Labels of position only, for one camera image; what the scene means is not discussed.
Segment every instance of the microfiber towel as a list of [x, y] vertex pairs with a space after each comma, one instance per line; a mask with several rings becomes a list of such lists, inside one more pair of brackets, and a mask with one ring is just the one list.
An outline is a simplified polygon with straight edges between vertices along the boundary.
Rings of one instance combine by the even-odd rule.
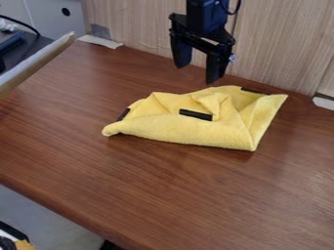
[[[103, 135], [119, 133], [199, 146], [256, 150], [287, 95], [264, 95], [237, 86], [208, 88], [183, 95], [152, 93], [129, 106], [121, 120]], [[206, 120], [181, 110], [206, 114]]]

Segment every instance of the yellow cloth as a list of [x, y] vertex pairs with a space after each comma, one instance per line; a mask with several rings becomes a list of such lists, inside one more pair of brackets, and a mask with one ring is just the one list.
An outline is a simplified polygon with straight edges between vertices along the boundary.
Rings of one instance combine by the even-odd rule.
[[[104, 127], [103, 135], [122, 133], [170, 143], [254, 151], [286, 98], [246, 92], [237, 86], [184, 95], [152, 93], [131, 104], [122, 121]], [[180, 108], [212, 114], [213, 120], [180, 115]]]
[[30, 245], [26, 240], [16, 241], [15, 245], [18, 250], [35, 250], [35, 248]]

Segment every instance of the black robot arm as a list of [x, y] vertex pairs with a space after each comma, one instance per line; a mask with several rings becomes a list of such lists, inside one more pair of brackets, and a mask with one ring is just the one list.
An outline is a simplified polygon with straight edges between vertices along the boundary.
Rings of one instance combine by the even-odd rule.
[[[177, 68], [191, 62], [192, 48], [207, 54], [206, 83], [223, 77], [234, 59], [235, 39], [225, 30], [230, 0], [188, 0], [187, 14], [171, 14], [171, 47]], [[241, 5], [239, 0], [235, 13]], [[215, 43], [204, 40], [208, 38]]]

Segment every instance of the black cable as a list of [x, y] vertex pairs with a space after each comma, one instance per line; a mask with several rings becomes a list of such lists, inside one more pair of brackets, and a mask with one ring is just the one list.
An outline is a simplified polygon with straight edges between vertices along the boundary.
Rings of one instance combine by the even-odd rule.
[[40, 35], [41, 35], [36, 28], [34, 28], [34, 27], [30, 26], [29, 24], [26, 24], [26, 23], [24, 23], [22, 21], [18, 21], [18, 20], [15, 20], [15, 19], [3, 16], [3, 15], [0, 15], [0, 19], [13, 21], [13, 22], [16, 22], [16, 23], [18, 23], [20, 25], [23, 25], [23, 26], [27, 27], [27, 28], [30, 28], [32, 31], [34, 31], [36, 33], [37, 37], [40, 37]]
[[240, 7], [241, 7], [241, 0], [238, 0], [235, 10], [233, 12], [230, 12], [227, 9], [227, 7], [224, 5], [223, 0], [220, 0], [219, 2], [221, 3], [221, 6], [222, 6], [223, 10], [230, 16], [233, 16], [233, 15], [237, 14], [237, 12], [240, 10]]

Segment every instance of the white surface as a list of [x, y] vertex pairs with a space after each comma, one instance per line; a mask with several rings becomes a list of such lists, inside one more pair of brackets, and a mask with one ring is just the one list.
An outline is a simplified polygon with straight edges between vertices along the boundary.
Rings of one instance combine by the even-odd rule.
[[108, 47], [109, 49], [117, 49], [119, 46], [122, 46], [122, 43], [117, 43], [114, 41], [109, 41], [100, 37], [96, 37], [93, 35], [84, 35], [82, 37], [80, 37], [78, 40], [86, 42], [86, 43], [93, 43], [93, 44], [98, 44], [98, 45], [102, 45], [105, 47]]
[[23, 0], [0, 0], [0, 14], [32, 25], [32, 20]]
[[[28, 6], [35, 28], [43, 36], [56, 40], [70, 31], [74, 31], [78, 37], [86, 34], [80, 0], [24, 1]], [[71, 15], [64, 16], [62, 8], [68, 8]]]
[[99, 250], [104, 240], [0, 186], [0, 221], [26, 234], [38, 250]]
[[316, 98], [313, 99], [313, 102], [317, 106], [321, 106], [321, 107], [324, 107], [324, 108], [327, 108], [327, 109], [334, 110], [334, 101], [316, 97]]

